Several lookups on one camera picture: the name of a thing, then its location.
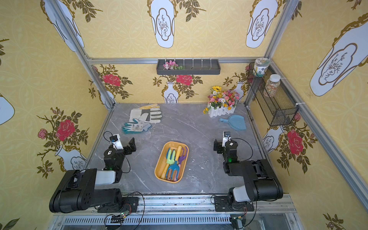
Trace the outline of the blue rake yellow handle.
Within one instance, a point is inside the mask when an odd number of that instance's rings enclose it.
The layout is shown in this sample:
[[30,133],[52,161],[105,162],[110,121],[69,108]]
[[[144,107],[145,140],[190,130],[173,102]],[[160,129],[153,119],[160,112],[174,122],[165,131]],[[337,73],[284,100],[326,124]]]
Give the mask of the blue rake yellow handle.
[[166,173],[166,179],[169,181],[177,181],[179,177],[180,172],[180,166],[178,165],[178,162],[175,161],[173,164],[171,164],[168,167],[167,173]]

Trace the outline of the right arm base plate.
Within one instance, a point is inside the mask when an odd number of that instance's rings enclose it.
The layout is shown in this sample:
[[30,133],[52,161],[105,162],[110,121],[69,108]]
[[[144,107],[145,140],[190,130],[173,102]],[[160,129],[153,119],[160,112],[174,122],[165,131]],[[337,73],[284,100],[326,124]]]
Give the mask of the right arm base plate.
[[236,202],[228,196],[211,196],[211,203],[216,212],[252,212],[255,210],[253,203],[249,201]]

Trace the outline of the jar with green label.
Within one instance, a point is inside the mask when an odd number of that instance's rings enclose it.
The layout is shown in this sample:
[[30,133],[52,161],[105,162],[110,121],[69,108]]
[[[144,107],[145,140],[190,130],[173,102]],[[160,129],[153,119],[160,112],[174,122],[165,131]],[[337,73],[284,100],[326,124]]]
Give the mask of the jar with green label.
[[253,75],[256,77],[263,77],[266,74],[269,65],[270,59],[266,57],[256,59],[254,62]]

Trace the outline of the pink artificial flowers on shelf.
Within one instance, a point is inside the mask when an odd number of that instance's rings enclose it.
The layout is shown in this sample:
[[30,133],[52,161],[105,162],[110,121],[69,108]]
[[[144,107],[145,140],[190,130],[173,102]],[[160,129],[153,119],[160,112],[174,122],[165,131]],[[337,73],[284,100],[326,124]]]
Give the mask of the pink artificial flowers on shelf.
[[163,64],[165,70],[183,70],[184,66],[178,65],[175,61],[167,61]]

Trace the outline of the grey wall shelf tray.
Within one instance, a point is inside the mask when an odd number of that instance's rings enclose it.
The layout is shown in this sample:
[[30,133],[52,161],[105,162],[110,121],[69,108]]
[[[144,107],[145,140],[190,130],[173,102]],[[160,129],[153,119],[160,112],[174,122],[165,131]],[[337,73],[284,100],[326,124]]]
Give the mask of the grey wall shelf tray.
[[[165,70],[163,64],[167,61],[175,61],[184,66],[183,70]],[[158,75],[219,75],[221,66],[215,58],[167,58],[158,59],[156,72]]]

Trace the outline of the blue fork yellow handle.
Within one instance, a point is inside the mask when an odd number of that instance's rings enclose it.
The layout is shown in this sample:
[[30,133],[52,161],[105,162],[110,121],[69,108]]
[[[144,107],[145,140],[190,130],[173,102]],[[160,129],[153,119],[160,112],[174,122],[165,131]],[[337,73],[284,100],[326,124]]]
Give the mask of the blue fork yellow handle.
[[183,152],[183,147],[181,145],[178,146],[177,151],[175,152],[175,164],[179,165],[179,158]]

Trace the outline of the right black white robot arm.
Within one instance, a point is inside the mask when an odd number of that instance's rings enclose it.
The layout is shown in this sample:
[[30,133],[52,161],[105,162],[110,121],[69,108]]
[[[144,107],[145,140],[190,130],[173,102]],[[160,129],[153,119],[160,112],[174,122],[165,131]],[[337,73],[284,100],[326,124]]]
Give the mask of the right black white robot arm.
[[223,169],[228,176],[243,178],[243,185],[229,189],[227,196],[215,198],[216,211],[254,210],[257,201],[276,201],[283,197],[283,188],[268,160],[244,160],[237,158],[238,143],[234,140],[214,141],[214,151],[224,158]]

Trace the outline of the white grey work glove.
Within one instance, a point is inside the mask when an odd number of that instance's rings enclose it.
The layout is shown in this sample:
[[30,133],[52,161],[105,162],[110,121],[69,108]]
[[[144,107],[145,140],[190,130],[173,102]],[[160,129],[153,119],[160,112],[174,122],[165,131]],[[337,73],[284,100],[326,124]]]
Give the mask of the white grey work glove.
[[162,117],[160,106],[155,103],[132,109],[130,112],[129,122],[137,120],[155,124],[160,123]]

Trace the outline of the yellow plastic storage tray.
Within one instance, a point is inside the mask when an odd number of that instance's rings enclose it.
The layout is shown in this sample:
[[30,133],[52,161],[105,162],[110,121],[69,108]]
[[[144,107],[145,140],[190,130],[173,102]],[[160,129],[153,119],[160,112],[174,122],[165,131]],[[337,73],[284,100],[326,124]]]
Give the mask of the yellow plastic storage tray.
[[[167,179],[161,179],[160,178],[161,173],[164,170],[164,167],[166,165],[166,153],[167,153],[168,149],[172,148],[172,149],[175,149],[175,151],[177,151],[177,148],[178,148],[179,145],[181,145],[183,147],[183,151],[185,150],[185,147],[188,148],[187,158],[181,164],[179,179],[177,181],[169,181]],[[161,180],[161,181],[169,182],[169,183],[172,183],[172,184],[180,182],[181,179],[183,178],[183,175],[184,175],[184,171],[185,171],[185,167],[186,167],[186,161],[188,160],[188,155],[189,155],[189,147],[186,144],[175,142],[175,141],[170,141],[170,142],[166,143],[164,145],[163,149],[162,149],[162,152],[161,152],[160,157],[159,157],[159,159],[157,161],[157,164],[156,164],[156,168],[155,168],[155,171],[154,171],[154,174],[155,174],[156,178]]]

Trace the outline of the blue plastic dustpan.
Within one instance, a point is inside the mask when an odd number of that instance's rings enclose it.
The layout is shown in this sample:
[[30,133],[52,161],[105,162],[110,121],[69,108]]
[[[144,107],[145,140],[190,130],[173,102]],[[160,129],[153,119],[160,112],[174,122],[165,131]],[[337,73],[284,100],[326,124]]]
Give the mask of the blue plastic dustpan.
[[219,122],[228,123],[232,129],[237,131],[246,130],[245,119],[240,115],[232,115],[228,119],[220,118]]

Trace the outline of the teal white garden glove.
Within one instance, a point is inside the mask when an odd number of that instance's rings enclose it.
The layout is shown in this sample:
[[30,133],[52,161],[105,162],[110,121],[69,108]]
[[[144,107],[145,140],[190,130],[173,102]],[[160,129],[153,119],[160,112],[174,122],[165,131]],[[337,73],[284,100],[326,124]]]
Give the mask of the teal white garden glove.
[[122,127],[122,131],[125,134],[138,134],[144,131],[148,131],[151,127],[151,124],[148,122],[139,121],[137,119],[133,119],[132,122],[127,122]]

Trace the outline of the flowers in white fence pot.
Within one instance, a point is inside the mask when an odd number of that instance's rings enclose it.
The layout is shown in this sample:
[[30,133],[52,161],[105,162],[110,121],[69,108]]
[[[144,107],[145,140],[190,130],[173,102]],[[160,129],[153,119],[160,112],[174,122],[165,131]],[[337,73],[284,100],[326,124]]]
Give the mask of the flowers in white fence pot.
[[223,91],[220,86],[213,86],[211,94],[208,96],[207,107],[203,110],[203,114],[210,117],[218,117],[233,114],[237,103],[240,101],[240,95],[236,91]]

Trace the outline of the purple rake pink handle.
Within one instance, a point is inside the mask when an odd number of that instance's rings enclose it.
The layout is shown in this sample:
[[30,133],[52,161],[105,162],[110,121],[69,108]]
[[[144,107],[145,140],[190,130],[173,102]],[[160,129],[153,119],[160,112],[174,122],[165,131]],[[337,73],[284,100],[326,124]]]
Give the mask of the purple rake pink handle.
[[187,154],[188,154],[188,148],[185,147],[185,150],[183,151],[183,154],[178,159],[179,170],[176,171],[176,173],[175,173],[174,181],[177,181],[180,177],[181,164],[187,158]]

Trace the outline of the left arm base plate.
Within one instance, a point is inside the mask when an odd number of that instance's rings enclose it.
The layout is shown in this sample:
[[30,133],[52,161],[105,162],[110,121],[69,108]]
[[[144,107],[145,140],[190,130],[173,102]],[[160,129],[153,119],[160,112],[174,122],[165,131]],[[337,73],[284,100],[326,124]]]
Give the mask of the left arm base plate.
[[139,204],[138,197],[124,197],[117,203],[101,205],[98,207],[98,213],[122,213],[128,211],[129,213],[136,213]]

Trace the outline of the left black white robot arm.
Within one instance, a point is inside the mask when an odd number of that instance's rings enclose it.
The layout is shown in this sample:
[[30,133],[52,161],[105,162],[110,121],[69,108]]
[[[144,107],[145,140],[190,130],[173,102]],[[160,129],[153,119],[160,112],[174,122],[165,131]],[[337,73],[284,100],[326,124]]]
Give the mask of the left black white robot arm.
[[139,198],[128,195],[122,197],[118,188],[96,189],[96,186],[117,184],[125,173],[122,166],[126,155],[137,150],[135,139],[117,149],[112,145],[104,152],[105,168],[67,171],[49,202],[53,213],[71,213],[97,207],[99,213],[135,213]]

